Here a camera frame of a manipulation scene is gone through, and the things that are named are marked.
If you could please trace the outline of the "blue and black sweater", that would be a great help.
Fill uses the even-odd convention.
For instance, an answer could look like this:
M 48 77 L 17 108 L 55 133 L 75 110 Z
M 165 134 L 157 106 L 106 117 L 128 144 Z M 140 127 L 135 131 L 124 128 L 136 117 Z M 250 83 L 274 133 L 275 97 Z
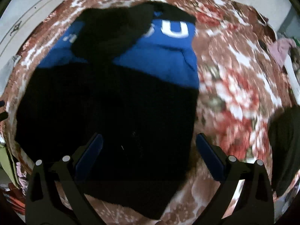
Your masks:
M 167 3 L 85 9 L 34 70 L 15 141 L 56 161 L 100 136 L 79 169 L 85 194 L 160 219 L 190 170 L 195 25 Z

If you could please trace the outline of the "floral brown white blanket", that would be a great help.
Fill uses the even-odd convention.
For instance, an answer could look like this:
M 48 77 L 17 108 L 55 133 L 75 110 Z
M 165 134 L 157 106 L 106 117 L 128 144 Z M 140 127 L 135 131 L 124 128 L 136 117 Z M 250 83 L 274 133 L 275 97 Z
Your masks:
M 167 3 L 196 19 L 192 49 L 197 59 L 199 95 L 190 170 L 158 220 L 85 194 L 79 170 L 77 180 L 103 224 L 195 224 L 220 186 L 197 150 L 198 134 L 205 134 L 210 144 L 239 161 L 263 161 L 269 181 L 292 166 L 287 152 L 275 151 L 268 138 L 269 131 L 280 127 L 270 119 L 282 107 L 287 93 L 278 66 L 261 46 L 269 38 L 263 36 L 252 7 L 232 0 L 65 0 L 20 49 L 20 60 L 4 91 L 6 119 L 1 123 L 1 140 L 31 178 L 36 161 L 15 141 L 15 134 L 17 109 L 34 70 L 85 9 L 132 7 L 144 2 Z

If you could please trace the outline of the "pink cloth on bed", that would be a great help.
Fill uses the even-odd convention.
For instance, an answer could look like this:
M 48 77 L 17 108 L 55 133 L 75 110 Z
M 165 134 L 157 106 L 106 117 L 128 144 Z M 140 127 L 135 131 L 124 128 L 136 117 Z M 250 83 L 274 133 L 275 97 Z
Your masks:
M 278 64 L 280 69 L 283 68 L 285 59 L 291 48 L 296 48 L 296 43 L 293 39 L 281 38 L 267 46 L 268 52 Z

